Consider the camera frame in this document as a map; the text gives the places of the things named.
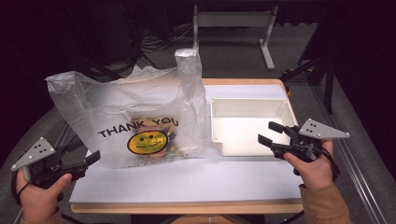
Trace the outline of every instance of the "metal rail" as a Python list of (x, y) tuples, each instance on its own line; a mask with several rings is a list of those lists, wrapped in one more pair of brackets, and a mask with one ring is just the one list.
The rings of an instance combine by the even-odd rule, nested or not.
[[(313, 86), (310, 88), (314, 93), (315, 99), (317, 100), (318, 105), (320, 105), (320, 109), (325, 115), (325, 119), (329, 122), (329, 125), (334, 127), (335, 129), (340, 129), (337, 121), (334, 116), (331, 116), (327, 112), (326, 106), (323, 104), (323, 93), (317, 86)], [(381, 212), (381, 209), (378, 206), (378, 203), (375, 200), (373, 193), (371, 192), (364, 175), (361, 173), (361, 169), (356, 163), (351, 150), (345, 139), (337, 139), (335, 142), (337, 146), (340, 148), (340, 155), (346, 165), (346, 168), (352, 178), (353, 183), (355, 184), (356, 190), (361, 196), (361, 200), (366, 207), (366, 210), (370, 216), (370, 219), (373, 223), (378, 224), (387, 224), (388, 222), (385, 220), (384, 215)]]

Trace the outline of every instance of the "person's left hand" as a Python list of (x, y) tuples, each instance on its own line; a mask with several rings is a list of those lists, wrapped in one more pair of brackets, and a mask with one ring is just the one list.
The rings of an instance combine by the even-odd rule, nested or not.
[[(27, 186), (20, 194), (25, 221), (42, 221), (51, 217), (56, 212), (58, 195), (70, 183), (72, 176), (63, 175), (49, 189), (41, 189), (34, 185)], [(18, 171), (17, 192), (27, 184), (23, 170)]]

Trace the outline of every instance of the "plastic bag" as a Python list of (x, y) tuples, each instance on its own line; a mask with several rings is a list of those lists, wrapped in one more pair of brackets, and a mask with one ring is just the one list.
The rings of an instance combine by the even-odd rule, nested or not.
[(208, 115), (196, 49), (176, 51), (177, 67), (135, 67), (100, 83), (78, 72), (47, 77), (49, 94), (100, 162), (129, 168), (205, 156)]

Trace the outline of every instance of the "smiley face logo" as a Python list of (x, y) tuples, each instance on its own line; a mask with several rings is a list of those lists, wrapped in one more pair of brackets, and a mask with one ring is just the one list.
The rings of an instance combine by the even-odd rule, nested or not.
[(168, 144), (168, 137), (159, 131), (137, 133), (128, 141), (128, 149), (134, 154), (151, 155), (163, 150)]

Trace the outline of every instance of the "white tray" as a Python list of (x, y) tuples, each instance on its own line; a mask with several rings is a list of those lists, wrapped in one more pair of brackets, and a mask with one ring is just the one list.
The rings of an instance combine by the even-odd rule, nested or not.
[(258, 134), (285, 145), (290, 138), (269, 130), (269, 121), (297, 125), (289, 100), (211, 99), (212, 141), (222, 156), (274, 156), (269, 147), (258, 142)]

